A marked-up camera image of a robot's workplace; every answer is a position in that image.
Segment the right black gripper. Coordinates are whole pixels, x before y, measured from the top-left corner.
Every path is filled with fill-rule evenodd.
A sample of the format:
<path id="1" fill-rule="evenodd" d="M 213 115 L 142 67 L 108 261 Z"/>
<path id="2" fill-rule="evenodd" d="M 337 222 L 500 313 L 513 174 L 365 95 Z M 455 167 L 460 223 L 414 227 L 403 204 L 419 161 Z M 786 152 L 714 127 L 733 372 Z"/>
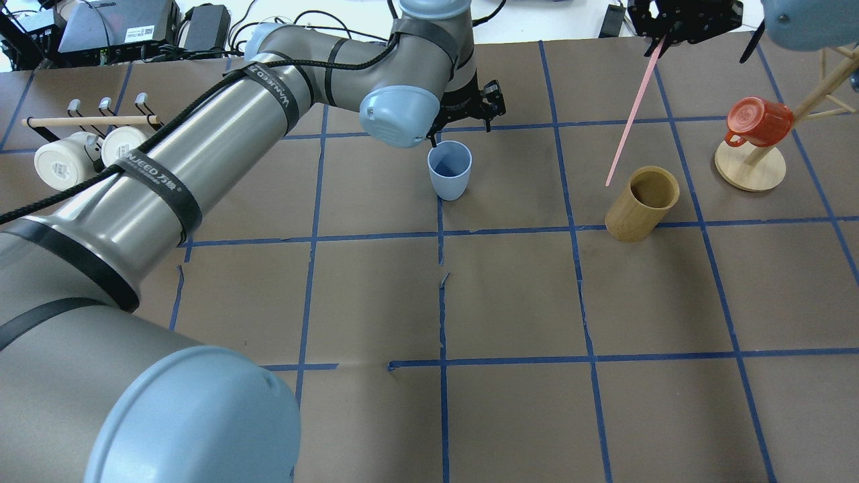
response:
<path id="1" fill-rule="evenodd" d="M 635 33 L 666 45 L 710 40 L 742 25 L 742 1 L 629 1 L 628 15 Z"/>

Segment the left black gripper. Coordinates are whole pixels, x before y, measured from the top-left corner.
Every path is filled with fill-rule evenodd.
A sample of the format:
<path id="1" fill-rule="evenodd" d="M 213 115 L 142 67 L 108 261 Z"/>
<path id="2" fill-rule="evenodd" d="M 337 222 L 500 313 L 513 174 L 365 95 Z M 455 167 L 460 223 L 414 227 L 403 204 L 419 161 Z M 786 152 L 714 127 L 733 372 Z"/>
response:
<path id="1" fill-rule="evenodd" d="M 478 80 L 470 79 L 456 91 L 445 92 L 440 101 L 436 116 L 436 132 L 430 132 L 427 139 L 432 149 L 438 147 L 439 134 L 449 123 L 463 119 L 476 119 L 483 123 L 485 131 L 491 131 L 492 120 L 505 115 L 505 98 L 498 80 L 491 80 L 480 86 Z"/>

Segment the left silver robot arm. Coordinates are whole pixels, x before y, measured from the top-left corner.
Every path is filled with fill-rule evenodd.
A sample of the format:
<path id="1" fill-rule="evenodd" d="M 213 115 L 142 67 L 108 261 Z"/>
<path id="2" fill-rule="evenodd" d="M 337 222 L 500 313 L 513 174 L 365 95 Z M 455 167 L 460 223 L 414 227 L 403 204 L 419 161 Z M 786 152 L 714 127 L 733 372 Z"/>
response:
<path id="1" fill-rule="evenodd" d="M 3 482 L 291 482 L 297 400 L 142 320 L 140 283 L 317 103 L 411 149 L 474 90 L 468 1 L 402 1 L 386 46 L 259 25 L 246 66 L 95 178 L 2 216 Z M 43 205 L 68 198 L 49 216 Z"/>

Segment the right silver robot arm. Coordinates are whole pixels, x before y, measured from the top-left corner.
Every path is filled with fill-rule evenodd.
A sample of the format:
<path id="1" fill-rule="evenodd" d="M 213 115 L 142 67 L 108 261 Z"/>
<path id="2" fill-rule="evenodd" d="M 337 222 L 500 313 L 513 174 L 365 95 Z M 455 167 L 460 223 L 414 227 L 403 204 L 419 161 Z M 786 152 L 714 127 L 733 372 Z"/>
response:
<path id="1" fill-rule="evenodd" d="M 699 44 L 738 30 L 744 1 L 628 1 L 637 36 L 656 45 Z M 858 38 L 856 1 L 761 1 L 764 33 L 782 48 L 818 51 L 848 45 Z"/>

